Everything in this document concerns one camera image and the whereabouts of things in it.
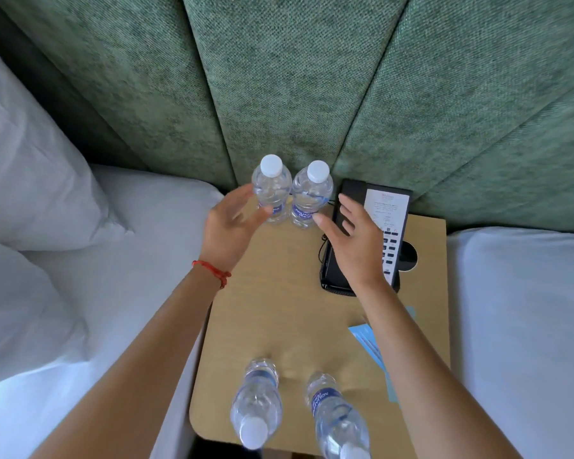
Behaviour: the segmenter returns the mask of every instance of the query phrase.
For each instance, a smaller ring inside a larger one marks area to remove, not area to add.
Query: water bottle
[[[276,367],[269,359],[254,359],[232,403],[234,430],[245,448],[259,449],[274,434],[282,417]]]
[[[334,377],[316,373],[306,403],[313,411],[317,444],[326,459],[370,459],[368,427],[338,391]]]
[[[260,206],[272,206],[268,222],[279,223],[287,218],[285,202],[291,190],[291,172],[276,155],[266,155],[253,171],[253,192]]]
[[[325,206],[334,191],[334,181],[329,175],[325,161],[313,161],[293,179],[291,193],[291,222],[307,229],[313,221],[313,214]]]

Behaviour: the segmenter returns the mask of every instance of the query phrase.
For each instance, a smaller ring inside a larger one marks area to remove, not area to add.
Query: forearm
[[[148,459],[219,286],[192,268],[32,458]]]
[[[452,375],[387,283],[362,287],[357,295],[420,459],[520,457]]]

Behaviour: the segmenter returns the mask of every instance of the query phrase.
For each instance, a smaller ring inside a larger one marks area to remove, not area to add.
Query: white bottle cap
[[[325,161],[313,161],[306,171],[308,178],[315,184],[322,184],[329,177],[329,166]]]
[[[344,443],[340,448],[340,459],[370,459],[370,453],[353,443]]]
[[[246,416],[240,424],[240,441],[247,449],[259,449],[268,439],[268,426],[264,419]]]
[[[276,155],[261,158],[261,173],[266,177],[278,177],[283,172],[283,161]]]

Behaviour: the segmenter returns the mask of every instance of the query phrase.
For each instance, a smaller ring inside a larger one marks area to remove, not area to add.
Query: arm
[[[517,459],[519,453],[452,375],[383,276],[383,233],[364,207],[340,195],[344,235],[328,217],[314,221],[361,301],[400,399],[420,459]]]
[[[204,227],[200,259],[232,270],[269,216],[238,214],[245,185],[217,204]],[[221,282],[194,266],[115,364],[79,401],[32,459],[148,459],[174,390]]]

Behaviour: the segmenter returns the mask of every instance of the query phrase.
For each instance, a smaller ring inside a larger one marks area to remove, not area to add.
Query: white bed sheet
[[[222,195],[197,180],[93,167],[135,235],[84,250],[30,253],[90,330],[89,362],[0,383],[0,459],[27,458],[138,335],[197,259],[207,212]],[[187,419],[199,340],[153,449],[182,458],[195,434]]]
[[[448,239],[453,370],[526,459],[574,459],[574,235]]]

